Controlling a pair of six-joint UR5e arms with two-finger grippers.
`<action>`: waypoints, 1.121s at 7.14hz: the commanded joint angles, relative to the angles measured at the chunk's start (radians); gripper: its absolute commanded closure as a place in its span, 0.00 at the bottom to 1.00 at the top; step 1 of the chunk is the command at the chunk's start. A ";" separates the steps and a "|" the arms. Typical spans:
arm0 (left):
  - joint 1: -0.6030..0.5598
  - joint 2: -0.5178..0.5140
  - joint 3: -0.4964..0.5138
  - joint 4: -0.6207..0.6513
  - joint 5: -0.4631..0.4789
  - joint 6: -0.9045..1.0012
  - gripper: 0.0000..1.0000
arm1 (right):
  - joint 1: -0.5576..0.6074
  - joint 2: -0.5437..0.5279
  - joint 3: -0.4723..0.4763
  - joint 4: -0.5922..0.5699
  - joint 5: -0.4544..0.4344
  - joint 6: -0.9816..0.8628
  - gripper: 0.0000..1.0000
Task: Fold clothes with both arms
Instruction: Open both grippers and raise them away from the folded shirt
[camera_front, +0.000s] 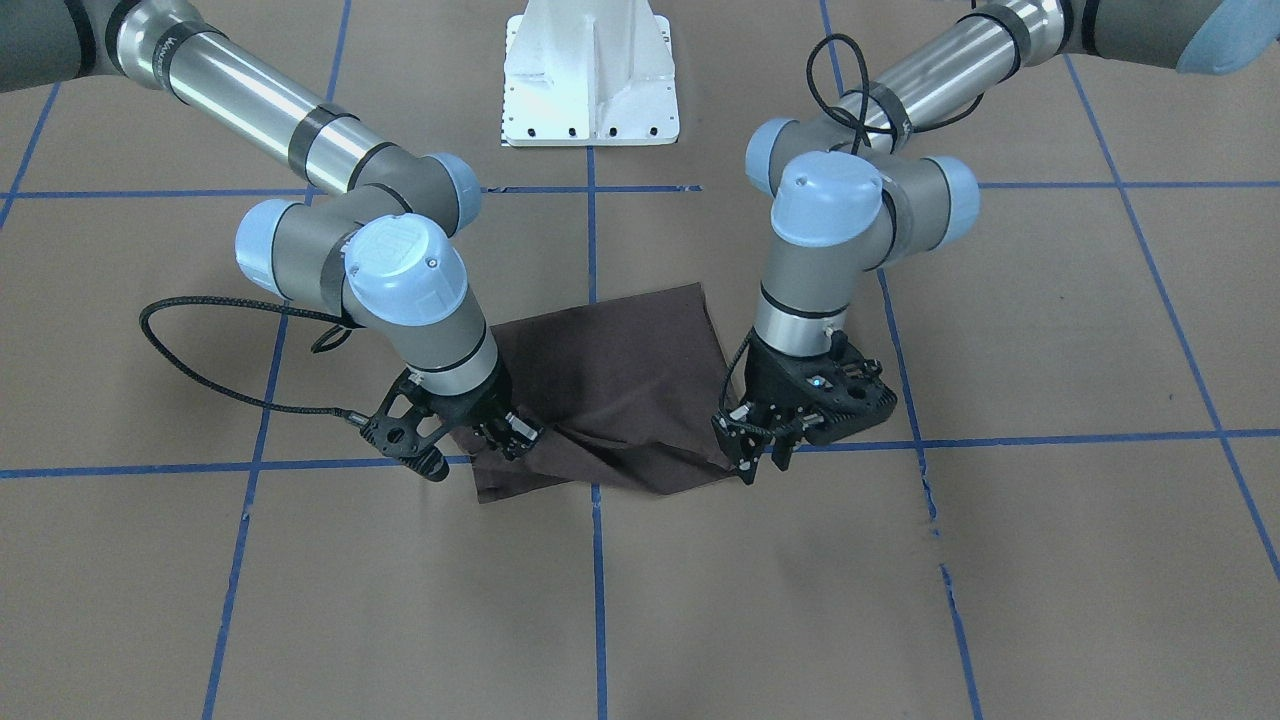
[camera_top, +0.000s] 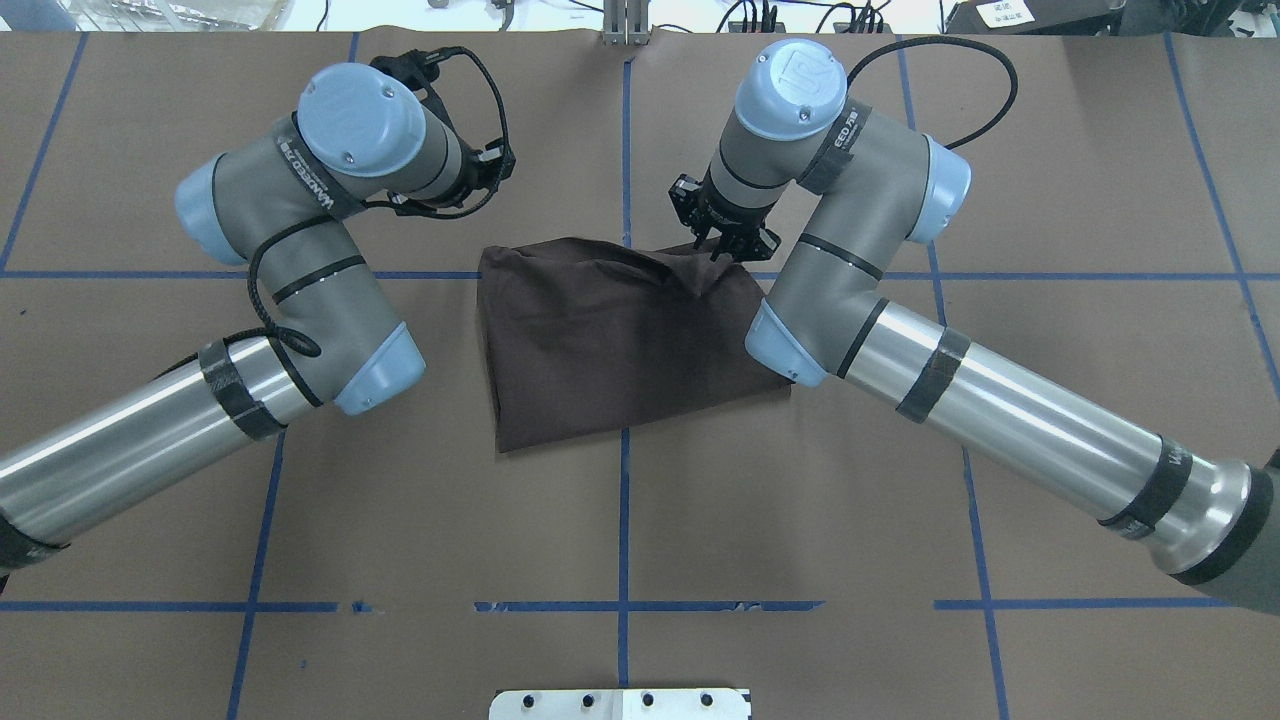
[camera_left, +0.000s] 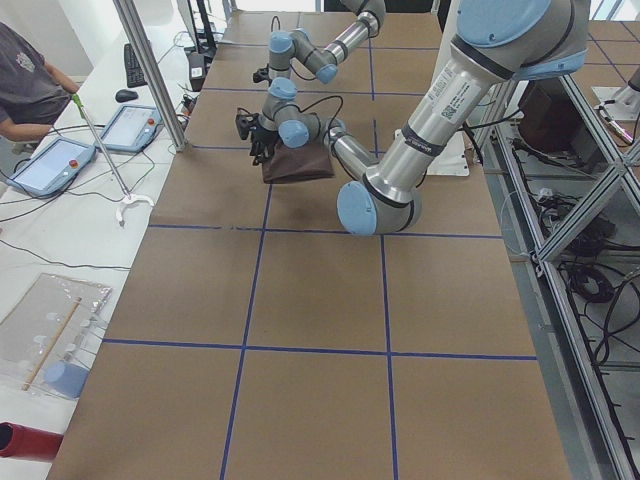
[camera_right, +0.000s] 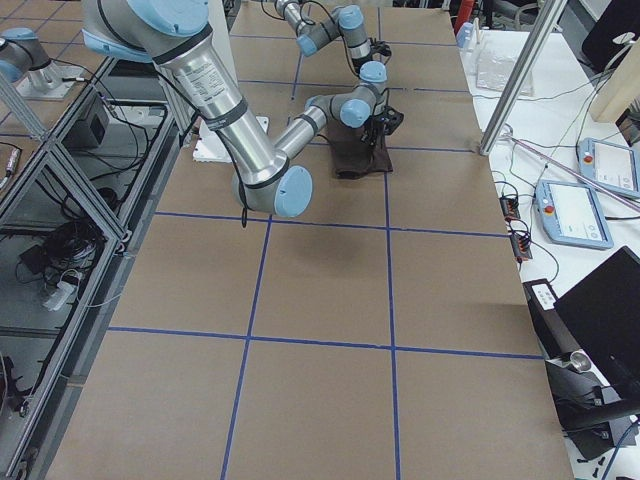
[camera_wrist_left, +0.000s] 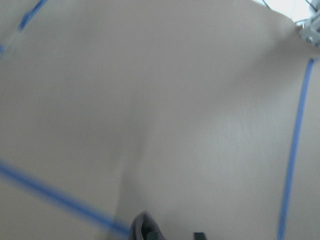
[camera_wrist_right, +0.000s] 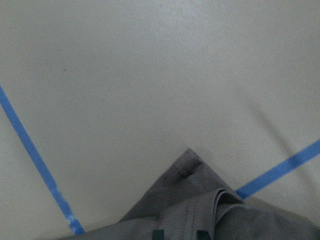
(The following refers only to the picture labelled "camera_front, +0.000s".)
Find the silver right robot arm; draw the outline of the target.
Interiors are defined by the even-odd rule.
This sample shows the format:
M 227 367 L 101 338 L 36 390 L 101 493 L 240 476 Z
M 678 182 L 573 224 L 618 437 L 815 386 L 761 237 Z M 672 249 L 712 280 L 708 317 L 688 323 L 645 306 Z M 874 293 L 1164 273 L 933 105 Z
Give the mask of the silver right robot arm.
M 188 1 L 5 1 L 3 91 L 120 76 L 175 97 L 326 195 L 314 208 L 269 199 L 236 232 L 236 260 L 275 304 L 252 309 L 330 324 L 326 352 L 352 331 L 381 336 L 403 363 L 380 406 L 292 407 L 334 416 L 426 480 L 448 477 L 439 441 L 468 429 L 508 460 L 539 441 L 520 416 L 497 338 L 453 237 L 480 213 L 472 168 L 417 156 L 209 24 Z

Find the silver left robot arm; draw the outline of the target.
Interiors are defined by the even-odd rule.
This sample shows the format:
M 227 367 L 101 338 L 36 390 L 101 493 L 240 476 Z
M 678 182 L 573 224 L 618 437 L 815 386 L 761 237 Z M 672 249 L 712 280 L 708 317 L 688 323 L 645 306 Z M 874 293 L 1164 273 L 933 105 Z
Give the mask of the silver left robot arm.
M 896 393 L 845 333 L 859 278 L 966 234 L 980 213 L 972 169 L 910 159 L 910 138 L 964 118 L 1019 70 L 1085 54 L 1224 76 L 1277 41 L 1275 1 L 984 1 L 877 79 L 861 74 L 812 120 L 762 124 L 745 152 L 771 200 L 774 241 L 756 315 L 736 354 L 742 398 L 712 427 L 731 471 L 786 470 L 801 443 L 827 446 L 890 419 Z

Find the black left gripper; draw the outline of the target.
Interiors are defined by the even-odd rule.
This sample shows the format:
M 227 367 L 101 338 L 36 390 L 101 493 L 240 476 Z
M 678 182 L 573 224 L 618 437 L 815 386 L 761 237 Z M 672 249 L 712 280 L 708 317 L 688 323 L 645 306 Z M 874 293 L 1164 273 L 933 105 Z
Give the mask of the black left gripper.
M 801 441 L 832 445 L 893 414 L 899 397 L 881 379 L 881 363 L 864 357 L 844 331 L 828 340 L 826 352 L 808 357 L 772 348 L 755 331 L 744 340 L 745 395 L 735 409 L 718 407 L 712 427 L 745 486 L 754 484 L 765 445 L 787 471 Z

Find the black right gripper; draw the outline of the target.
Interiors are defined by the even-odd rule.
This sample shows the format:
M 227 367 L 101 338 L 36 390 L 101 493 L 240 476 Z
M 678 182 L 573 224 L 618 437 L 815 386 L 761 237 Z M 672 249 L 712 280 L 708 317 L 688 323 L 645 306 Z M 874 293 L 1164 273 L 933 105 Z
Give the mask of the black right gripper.
M 543 433 L 543 425 L 516 413 L 504 365 L 495 366 L 476 388 L 462 395 L 433 393 L 419 382 L 417 373 L 404 369 L 378 410 L 358 416 L 358 433 L 366 442 L 431 482 L 449 474 L 436 443 L 456 429 L 480 436 L 507 461 L 529 454 Z

